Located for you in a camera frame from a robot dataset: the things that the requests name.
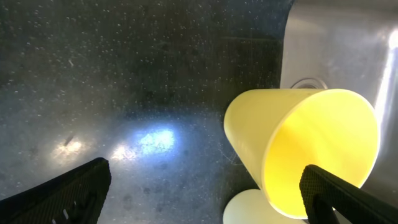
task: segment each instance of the plastic cup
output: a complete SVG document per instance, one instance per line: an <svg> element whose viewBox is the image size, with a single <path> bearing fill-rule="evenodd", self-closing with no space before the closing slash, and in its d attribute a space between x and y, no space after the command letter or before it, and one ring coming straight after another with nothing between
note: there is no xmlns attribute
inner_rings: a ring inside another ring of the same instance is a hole
<svg viewBox="0 0 398 224"><path fill-rule="evenodd" d="M224 130L269 203L307 218L299 182L315 164L361 187L379 150L374 111L349 90L251 90L229 105Z"/></svg>

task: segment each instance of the metal sink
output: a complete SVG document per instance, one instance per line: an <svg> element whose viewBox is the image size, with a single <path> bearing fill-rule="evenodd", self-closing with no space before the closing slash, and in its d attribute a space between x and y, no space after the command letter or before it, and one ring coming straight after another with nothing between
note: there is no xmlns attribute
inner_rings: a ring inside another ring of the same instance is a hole
<svg viewBox="0 0 398 224"><path fill-rule="evenodd" d="M344 88L374 106L381 150L363 190L398 207L398 1L298 0L284 39L281 88Z"/></svg>

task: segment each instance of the sink drain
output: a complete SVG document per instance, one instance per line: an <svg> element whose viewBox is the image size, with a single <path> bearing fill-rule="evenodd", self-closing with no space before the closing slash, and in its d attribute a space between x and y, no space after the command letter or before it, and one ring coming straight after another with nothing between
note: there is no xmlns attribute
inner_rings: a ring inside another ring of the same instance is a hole
<svg viewBox="0 0 398 224"><path fill-rule="evenodd" d="M295 83L291 88L314 88L326 90L328 87L323 81L316 78L303 78Z"/></svg>

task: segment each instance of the cream-colored round object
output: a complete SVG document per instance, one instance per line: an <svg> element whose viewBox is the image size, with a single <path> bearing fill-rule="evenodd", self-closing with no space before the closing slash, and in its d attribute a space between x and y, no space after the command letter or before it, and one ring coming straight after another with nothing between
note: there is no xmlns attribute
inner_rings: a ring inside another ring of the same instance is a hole
<svg viewBox="0 0 398 224"><path fill-rule="evenodd" d="M266 196L257 189L245 190L227 204L224 224L305 224L303 220L288 218L271 207Z"/></svg>

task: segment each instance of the speckled dark surface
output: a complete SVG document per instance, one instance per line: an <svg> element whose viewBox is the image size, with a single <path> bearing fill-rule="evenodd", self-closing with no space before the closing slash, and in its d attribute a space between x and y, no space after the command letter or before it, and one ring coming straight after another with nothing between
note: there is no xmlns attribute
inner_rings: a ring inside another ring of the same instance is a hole
<svg viewBox="0 0 398 224"><path fill-rule="evenodd" d="M223 132L279 87L292 0L0 1L0 199L95 157L99 223L221 223L256 188Z"/></svg>

